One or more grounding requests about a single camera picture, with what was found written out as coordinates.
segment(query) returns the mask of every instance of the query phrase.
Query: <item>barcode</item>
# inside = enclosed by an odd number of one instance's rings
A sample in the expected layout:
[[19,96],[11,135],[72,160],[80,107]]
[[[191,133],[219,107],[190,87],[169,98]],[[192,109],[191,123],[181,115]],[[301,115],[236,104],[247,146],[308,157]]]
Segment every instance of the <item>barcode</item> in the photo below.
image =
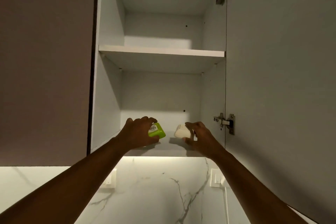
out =
[[155,124],[153,124],[153,125],[150,127],[149,132],[153,132],[153,131],[155,131],[155,130],[157,130],[157,129],[158,129],[158,127],[157,127]]

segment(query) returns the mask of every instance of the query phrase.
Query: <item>hand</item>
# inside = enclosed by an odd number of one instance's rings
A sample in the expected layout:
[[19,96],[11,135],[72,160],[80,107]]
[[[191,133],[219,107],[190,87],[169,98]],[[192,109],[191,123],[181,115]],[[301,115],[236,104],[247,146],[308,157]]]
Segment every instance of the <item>hand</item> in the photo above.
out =
[[126,152],[157,143],[159,141],[159,136],[150,137],[148,135],[151,125],[155,122],[157,122],[156,119],[148,118],[147,116],[134,121],[131,118],[128,118],[123,129],[115,137],[115,140],[122,144],[122,148]]
[[192,135],[194,134],[193,131],[195,132],[197,141],[187,137],[183,137],[183,140],[204,157],[214,160],[224,150],[223,146],[213,137],[210,130],[202,122],[186,122],[185,126],[190,130]]

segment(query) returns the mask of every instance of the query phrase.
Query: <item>light switch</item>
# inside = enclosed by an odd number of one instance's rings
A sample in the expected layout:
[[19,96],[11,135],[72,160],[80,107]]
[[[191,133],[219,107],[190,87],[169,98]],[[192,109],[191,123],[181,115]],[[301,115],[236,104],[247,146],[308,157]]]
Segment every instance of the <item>light switch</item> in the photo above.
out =
[[220,169],[211,169],[211,181],[210,187],[219,188],[221,186],[221,180],[224,178]]
[[112,172],[103,181],[100,188],[114,189],[116,187],[116,184],[117,184],[117,170],[113,169]]

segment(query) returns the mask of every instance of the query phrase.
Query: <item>green bottle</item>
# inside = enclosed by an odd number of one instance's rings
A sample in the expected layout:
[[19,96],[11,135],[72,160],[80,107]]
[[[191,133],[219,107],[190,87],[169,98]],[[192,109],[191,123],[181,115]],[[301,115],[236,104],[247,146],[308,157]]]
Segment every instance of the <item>green bottle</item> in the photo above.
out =
[[148,131],[148,135],[150,137],[159,136],[159,138],[161,139],[161,138],[164,138],[166,136],[166,133],[163,131],[162,127],[157,122],[157,123],[152,124],[152,126],[150,127],[150,129]]

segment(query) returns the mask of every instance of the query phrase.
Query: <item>person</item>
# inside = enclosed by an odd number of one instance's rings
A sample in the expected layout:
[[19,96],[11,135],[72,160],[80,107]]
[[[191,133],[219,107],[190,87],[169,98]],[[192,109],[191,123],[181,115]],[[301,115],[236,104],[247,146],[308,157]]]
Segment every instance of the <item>person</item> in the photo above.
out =
[[[148,136],[155,122],[148,117],[129,118],[116,137],[0,214],[0,223],[74,223],[124,154],[159,141],[158,136]],[[187,122],[186,126],[195,132],[197,141],[184,141],[217,164],[251,224],[306,224],[227,152],[202,122]]]

